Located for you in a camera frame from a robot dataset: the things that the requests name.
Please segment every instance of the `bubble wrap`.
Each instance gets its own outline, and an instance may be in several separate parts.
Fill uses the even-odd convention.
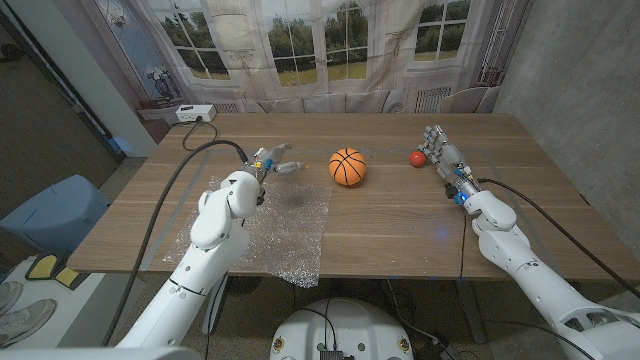
[[[210,189],[220,179],[212,178]],[[237,265],[279,276],[300,287],[318,285],[320,242],[329,214],[331,188],[293,183],[265,184],[265,200],[245,222],[251,242]],[[187,217],[164,261],[178,263],[190,244],[197,206]]]

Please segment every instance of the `wooden table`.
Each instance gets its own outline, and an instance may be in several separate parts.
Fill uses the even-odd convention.
[[[308,169],[287,177],[271,176],[267,183],[333,188],[322,236],[323,277],[457,279],[464,260],[464,278],[507,278],[480,254],[470,217],[463,253],[463,213],[446,198],[444,182],[434,167],[409,165],[408,154],[423,140],[424,127],[440,124],[465,154],[476,178],[497,179],[530,196],[618,274],[640,280],[640,266],[630,251],[513,116],[219,114],[214,124],[221,139],[237,142],[248,154],[260,146],[270,148],[290,142],[294,149],[284,161],[309,164]],[[188,130],[176,127],[169,132],[71,256],[71,268],[130,271],[155,203],[187,154],[181,142]],[[187,145],[196,147],[212,135],[212,129],[201,127]],[[338,185],[328,173],[331,152],[343,147],[360,150],[367,162],[367,173],[354,188]],[[186,166],[165,201],[147,248],[154,255],[145,266],[148,271],[174,269],[173,264],[161,259],[200,194],[212,176],[224,178],[238,167],[235,153],[222,147],[198,154]],[[530,205],[495,185],[485,185],[516,209],[518,224],[534,251],[564,277],[610,279]],[[160,243],[156,241],[159,236],[164,236]],[[234,267],[231,274],[256,272]]]

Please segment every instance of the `gray wall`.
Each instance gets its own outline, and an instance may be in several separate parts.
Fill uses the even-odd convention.
[[[640,260],[640,3],[536,0],[494,112],[518,117]]]
[[[105,127],[111,131],[127,156],[149,156],[156,143],[53,0],[10,0],[9,4]],[[0,11],[14,21],[2,2]]]

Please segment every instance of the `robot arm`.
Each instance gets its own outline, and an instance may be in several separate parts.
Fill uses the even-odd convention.
[[[297,162],[279,164],[289,148],[282,144],[271,151],[260,149],[253,164],[229,175],[219,190],[202,194],[187,253],[116,347],[166,347],[182,342],[211,288],[246,252],[249,234],[237,219],[250,217],[262,203],[264,178],[270,172],[288,174],[304,168]]]
[[[551,328],[594,359],[631,359],[640,351],[640,314],[610,309],[585,299],[542,262],[516,223],[516,213],[482,190],[458,149],[440,126],[427,127],[420,150],[447,181],[447,195],[462,206],[480,237],[482,255],[507,272]],[[588,359],[561,341],[572,360]]]

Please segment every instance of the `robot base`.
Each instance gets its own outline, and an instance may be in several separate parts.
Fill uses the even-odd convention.
[[[305,306],[325,314],[327,299]],[[412,360],[411,343],[402,326],[384,311],[364,301],[330,299],[327,318],[298,310],[278,328],[271,343],[271,360],[339,359]],[[325,351],[325,323],[327,349]]]

